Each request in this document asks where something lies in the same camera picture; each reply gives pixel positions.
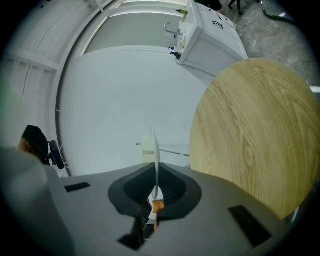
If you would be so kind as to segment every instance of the green bottle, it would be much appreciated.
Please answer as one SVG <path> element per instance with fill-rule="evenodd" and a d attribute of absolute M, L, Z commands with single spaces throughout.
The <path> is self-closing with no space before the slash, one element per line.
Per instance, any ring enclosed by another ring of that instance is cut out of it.
<path fill-rule="evenodd" d="M 184 15 L 188 14 L 188 11 L 186 11 L 186 10 L 175 10 L 175 11 L 177 11 L 180 14 L 184 14 Z"/>

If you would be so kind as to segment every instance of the wooden tabletop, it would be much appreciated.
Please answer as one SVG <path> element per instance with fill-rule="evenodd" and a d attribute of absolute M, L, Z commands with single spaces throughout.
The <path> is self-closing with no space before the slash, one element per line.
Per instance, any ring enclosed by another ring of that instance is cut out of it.
<path fill-rule="evenodd" d="M 314 185 L 320 107 L 291 69 L 251 58 L 221 72 L 193 119 L 191 169 L 241 187 L 281 219 Z"/>

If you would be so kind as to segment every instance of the black hose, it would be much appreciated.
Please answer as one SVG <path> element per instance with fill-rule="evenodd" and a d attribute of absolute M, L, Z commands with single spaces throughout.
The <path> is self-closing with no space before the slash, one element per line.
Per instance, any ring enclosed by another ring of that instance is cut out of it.
<path fill-rule="evenodd" d="M 266 9 L 265 9 L 265 7 L 264 7 L 263 1 L 260 0 L 260 2 L 261 2 L 261 6 L 262 6 L 262 11 L 263 11 L 264 15 L 265 15 L 267 18 L 269 18 L 269 19 L 271 19 L 271 20 L 274 20 L 274 21 L 288 22 L 288 23 L 290 23 L 290 24 L 292 24 L 292 25 L 297 26 L 297 23 L 296 23 L 294 20 L 292 20 L 292 19 L 288 19 L 288 18 L 284 18 L 284 17 L 280 17 L 280 16 L 275 16 L 275 15 L 269 15 L 269 14 L 266 12 Z"/>

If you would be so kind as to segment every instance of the cabinet handle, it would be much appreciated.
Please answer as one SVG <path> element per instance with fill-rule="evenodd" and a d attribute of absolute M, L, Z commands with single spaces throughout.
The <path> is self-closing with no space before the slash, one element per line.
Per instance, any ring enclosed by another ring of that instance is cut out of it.
<path fill-rule="evenodd" d="M 214 25 L 218 25 L 218 26 L 220 26 L 222 29 L 224 29 L 224 27 L 223 27 L 219 22 L 212 21 L 212 23 L 213 23 Z"/>

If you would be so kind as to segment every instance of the chrome faucet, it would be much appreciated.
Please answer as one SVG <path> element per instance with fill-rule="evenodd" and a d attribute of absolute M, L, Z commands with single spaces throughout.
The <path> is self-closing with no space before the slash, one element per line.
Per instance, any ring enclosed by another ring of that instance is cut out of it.
<path fill-rule="evenodd" d="M 166 26 L 169 25 L 169 24 L 171 24 L 171 23 L 168 22 L 168 23 L 164 24 L 163 28 L 164 28 L 165 31 L 167 31 L 167 32 L 169 32 L 171 34 L 174 34 L 174 35 L 178 35 L 178 36 L 183 36 L 184 35 L 184 34 L 181 33 L 181 29 L 178 29 L 177 32 L 173 32 L 173 31 L 167 30 Z"/>

